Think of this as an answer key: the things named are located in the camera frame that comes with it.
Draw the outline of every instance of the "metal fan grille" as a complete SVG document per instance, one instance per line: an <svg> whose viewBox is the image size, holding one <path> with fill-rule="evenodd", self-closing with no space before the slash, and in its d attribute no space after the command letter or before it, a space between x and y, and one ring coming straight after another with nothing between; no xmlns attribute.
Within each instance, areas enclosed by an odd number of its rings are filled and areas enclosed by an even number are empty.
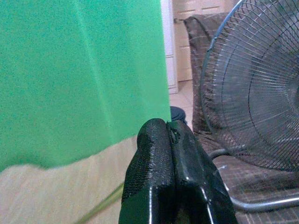
<svg viewBox="0 0 299 224"><path fill-rule="evenodd" d="M206 54L201 98L232 155L299 171L299 1L241 0Z"/></svg>

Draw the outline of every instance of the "green cable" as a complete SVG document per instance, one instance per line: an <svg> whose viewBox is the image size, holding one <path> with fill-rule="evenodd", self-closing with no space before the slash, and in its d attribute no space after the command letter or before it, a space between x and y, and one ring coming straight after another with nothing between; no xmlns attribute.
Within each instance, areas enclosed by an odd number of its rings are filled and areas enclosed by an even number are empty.
<svg viewBox="0 0 299 224"><path fill-rule="evenodd" d="M104 209L106 209L109 205L116 202L119 198L121 198L123 192L124 183L120 184L108 197L106 197L103 201L97 204L93 209L91 209L87 214L85 214L82 218L76 221L74 224L84 224L88 220L90 220L95 215L101 213Z"/></svg>

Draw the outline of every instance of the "green fabric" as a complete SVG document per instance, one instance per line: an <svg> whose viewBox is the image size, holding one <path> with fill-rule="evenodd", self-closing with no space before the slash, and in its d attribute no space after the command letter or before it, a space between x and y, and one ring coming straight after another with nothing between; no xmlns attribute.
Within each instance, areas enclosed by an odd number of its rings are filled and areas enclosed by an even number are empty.
<svg viewBox="0 0 299 224"><path fill-rule="evenodd" d="M160 1L0 1L0 171L96 154L170 120Z"/></svg>

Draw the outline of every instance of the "floor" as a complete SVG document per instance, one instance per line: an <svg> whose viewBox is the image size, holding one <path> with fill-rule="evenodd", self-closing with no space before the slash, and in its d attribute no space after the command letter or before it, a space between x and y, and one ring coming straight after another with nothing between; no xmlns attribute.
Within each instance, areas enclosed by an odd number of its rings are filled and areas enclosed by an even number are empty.
<svg viewBox="0 0 299 224"><path fill-rule="evenodd" d="M187 125L192 130L193 88L192 80L178 83L178 93L170 94L170 105L182 108L186 113Z"/></svg>

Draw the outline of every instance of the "green backdrop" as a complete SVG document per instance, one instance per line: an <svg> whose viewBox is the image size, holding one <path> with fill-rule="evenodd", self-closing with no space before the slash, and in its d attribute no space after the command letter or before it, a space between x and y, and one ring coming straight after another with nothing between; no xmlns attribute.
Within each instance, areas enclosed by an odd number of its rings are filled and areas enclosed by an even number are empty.
<svg viewBox="0 0 299 224"><path fill-rule="evenodd" d="M96 154L170 119L160 1L0 1L0 171Z"/></svg>

